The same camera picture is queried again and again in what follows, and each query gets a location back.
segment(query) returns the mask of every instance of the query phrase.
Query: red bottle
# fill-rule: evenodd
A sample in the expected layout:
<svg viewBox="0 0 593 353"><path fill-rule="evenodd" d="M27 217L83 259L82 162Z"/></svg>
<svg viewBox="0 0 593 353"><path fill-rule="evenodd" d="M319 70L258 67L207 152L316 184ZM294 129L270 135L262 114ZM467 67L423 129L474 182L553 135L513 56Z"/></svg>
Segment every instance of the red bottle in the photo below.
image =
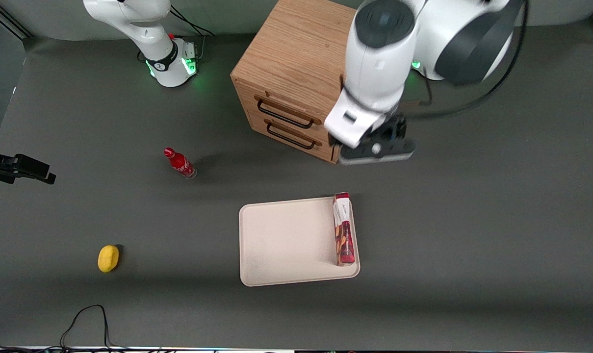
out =
<svg viewBox="0 0 593 353"><path fill-rule="evenodd" d="M196 176L196 170L191 165L191 163L189 163L187 158L185 158L185 156L175 152L175 150L171 149L170 147L164 149L163 154L168 157L172 168L178 170L178 172L184 176L185 179L192 179Z"/></svg>

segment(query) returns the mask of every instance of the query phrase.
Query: green indicator light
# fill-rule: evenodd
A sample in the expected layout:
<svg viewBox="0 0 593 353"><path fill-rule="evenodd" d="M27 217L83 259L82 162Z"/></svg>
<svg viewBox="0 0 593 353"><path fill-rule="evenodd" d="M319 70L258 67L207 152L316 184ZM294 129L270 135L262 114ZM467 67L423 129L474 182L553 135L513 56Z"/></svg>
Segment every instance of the green indicator light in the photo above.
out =
<svg viewBox="0 0 593 353"><path fill-rule="evenodd" d="M194 59L180 58L180 61L183 66L185 66L185 70L187 70L187 73L190 76L196 73L196 61Z"/></svg>
<svg viewBox="0 0 593 353"><path fill-rule="evenodd" d="M150 70L150 76L155 77L155 73L153 72L153 68L150 67L150 64L148 63L148 60L146 60L146 66L148 66L148 70Z"/></svg>

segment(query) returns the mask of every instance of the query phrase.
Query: wall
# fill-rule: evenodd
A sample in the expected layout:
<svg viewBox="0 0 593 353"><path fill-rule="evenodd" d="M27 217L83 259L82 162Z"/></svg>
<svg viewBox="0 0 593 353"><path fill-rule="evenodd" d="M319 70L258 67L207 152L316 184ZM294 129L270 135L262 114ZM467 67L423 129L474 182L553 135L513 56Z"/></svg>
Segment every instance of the wall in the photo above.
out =
<svg viewBox="0 0 593 353"><path fill-rule="evenodd" d="M362 0L334 0L357 8ZM255 33L277 0L172 0L192 22L215 33ZM593 0L531 0L530 24L561 25L593 13ZM2 5L38 36L63 40L123 38L123 34L94 21L81 0L2 0ZM189 34L173 16L162 22L176 34Z"/></svg>

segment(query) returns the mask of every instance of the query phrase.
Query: wooden drawer cabinet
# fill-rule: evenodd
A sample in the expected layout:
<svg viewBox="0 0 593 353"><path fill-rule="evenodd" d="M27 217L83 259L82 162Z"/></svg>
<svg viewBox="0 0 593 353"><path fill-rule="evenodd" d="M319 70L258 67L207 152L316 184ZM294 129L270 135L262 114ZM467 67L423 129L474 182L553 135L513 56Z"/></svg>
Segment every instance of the wooden drawer cabinet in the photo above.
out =
<svg viewBox="0 0 593 353"><path fill-rule="evenodd" d="M340 93L355 10L328 0L279 0L231 79L251 128L336 163L323 126Z"/></svg>

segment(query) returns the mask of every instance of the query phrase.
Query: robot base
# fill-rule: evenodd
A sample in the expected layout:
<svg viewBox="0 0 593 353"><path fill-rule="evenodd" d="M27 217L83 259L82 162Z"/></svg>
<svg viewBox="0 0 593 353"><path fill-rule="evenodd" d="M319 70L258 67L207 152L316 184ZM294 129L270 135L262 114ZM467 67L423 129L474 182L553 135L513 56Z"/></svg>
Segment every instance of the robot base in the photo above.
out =
<svg viewBox="0 0 593 353"><path fill-rule="evenodd" d="M194 43L185 42L181 38L175 38L173 42L178 46L178 57L171 63L167 71L158 71L147 63L151 75L164 87L180 86L198 71Z"/></svg>
<svg viewBox="0 0 593 353"><path fill-rule="evenodd" d="M416 143L405 138L406 129L405 119L393 116L379 129L366 136L357 148L343 146L339 162L342 165L359 165L409 159Z"/></svg>

